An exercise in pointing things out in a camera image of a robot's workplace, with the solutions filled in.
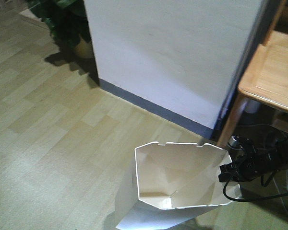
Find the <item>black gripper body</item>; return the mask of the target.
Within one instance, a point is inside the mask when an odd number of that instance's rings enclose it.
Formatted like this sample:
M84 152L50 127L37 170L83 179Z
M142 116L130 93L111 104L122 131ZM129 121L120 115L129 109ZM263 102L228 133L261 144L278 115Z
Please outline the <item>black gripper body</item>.
M243 150L243 154L235 161L220 166L220 182L250 182L278 170L278 151L275 148L259 154L252 140L240 140L239 148Z

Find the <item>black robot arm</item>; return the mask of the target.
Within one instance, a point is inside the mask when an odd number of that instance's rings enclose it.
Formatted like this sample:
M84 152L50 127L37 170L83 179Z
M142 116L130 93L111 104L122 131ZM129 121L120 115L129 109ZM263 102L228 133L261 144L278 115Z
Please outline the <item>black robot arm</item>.
M273 148L261 154L249 138L233 136L232 139L243 154L235 161L220 166L220 182L250 182L267 173L288 169L288 137L277 141Z

